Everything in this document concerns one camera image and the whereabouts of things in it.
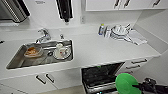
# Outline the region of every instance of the drawer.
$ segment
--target drawer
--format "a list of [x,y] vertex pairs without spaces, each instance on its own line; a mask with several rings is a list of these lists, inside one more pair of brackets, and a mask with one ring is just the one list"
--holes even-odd
[[131,74],[131,73],[137,71],[138,69],[140,69],[143,65],[145,65],[151,59],[152,59],[152,57],[128,60],[118,70],[116,75],[118,75],[120,73],[130,73]]

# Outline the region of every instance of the cabinet door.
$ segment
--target cabinet door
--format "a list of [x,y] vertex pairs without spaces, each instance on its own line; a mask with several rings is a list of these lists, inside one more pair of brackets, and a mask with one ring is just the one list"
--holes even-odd
[[147,9],[152,0],[122,0],[119,10]]
[[0,84],[0,94],[25,94],[25,93],[15,90],[9,86]]
[[48,80],[58,89],[82,85],[80,68],[50,72]]
[[45,79],[44,74],[5,79],[1,80],[0,83],[30,94],[56,90],[56,88]]
[[86,11],[118,10],[121,0],[86,0]]
[[168,0],[152,0],[149,9],[167,9]]

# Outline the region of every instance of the lid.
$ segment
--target lid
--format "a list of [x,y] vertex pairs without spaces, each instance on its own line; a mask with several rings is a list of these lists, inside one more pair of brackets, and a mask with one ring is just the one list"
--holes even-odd
[[128,73],[119,74],[115,83],[119,94],[141,94],[141,91],[138,88],[132,86],[138,85],[137,80]]

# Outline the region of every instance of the dishwasher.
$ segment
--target dishwasher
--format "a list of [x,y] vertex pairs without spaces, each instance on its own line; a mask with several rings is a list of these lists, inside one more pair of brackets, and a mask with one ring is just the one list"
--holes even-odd
[[86,94],[111,94],[117,91],[115,74],[124,63],[82,68],[82,84]]

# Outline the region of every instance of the stainless steel sink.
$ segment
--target stainless steel sink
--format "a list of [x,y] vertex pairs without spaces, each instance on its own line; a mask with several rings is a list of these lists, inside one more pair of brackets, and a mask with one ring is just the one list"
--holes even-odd
[[[66,59],[56,59],[53,55],[51,56],[47,55],[49,52],[53,52],[56,49],[56,45],[58,43],[62,43],[63,46],[70,47],[71,54]],[[36,57],[36,58],[25,57],[24,53],[27,51],[28,48],[32,46],[42,47],[44,49],[44,53],[42,54],[42,56]],[[52,42],[41,43],[41,44],[31,43],[31,44],[22,45],[6,68],[16,69],[16,68],[44,65],[44,64],[52,64],[52,63],[58,63],[58,62],[66,62],[66,61],[71,61],[72,59],[73,59],[73,49],[72,49],[71,40],[52,41]]]

